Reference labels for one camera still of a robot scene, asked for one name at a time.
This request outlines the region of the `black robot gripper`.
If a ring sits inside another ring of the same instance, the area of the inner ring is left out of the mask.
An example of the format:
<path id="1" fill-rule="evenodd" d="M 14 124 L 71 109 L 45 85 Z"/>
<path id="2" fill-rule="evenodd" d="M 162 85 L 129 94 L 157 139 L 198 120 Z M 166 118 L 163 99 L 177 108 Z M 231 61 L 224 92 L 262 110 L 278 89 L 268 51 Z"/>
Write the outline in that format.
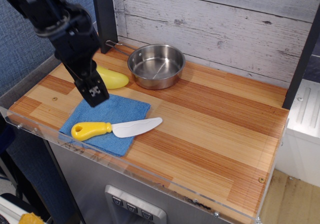
<path id="1" fill-rule="evenodd" d="M 55 55 L 69 70 L 76 88 L 90 107 L 109 99 L 109 93 L 96 71 L 93 55 L 100 48 L 90 14 L 80 5 L 67 5 L 67 22 L 48 38 Z"/>

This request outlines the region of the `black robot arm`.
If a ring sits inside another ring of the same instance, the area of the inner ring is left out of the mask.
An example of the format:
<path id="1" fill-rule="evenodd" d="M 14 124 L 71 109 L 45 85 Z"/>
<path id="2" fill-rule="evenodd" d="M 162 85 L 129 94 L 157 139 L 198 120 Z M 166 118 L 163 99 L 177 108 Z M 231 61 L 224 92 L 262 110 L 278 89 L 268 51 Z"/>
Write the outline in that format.
<path id="1" fill-rule="evenodd" d="M 67 0 L 7 0 L 28 19 L 37 36 L 48 38 L 84 100 L 96 107 L 109 99 L 93 55 L 100 41 L 90 14 Z"/>

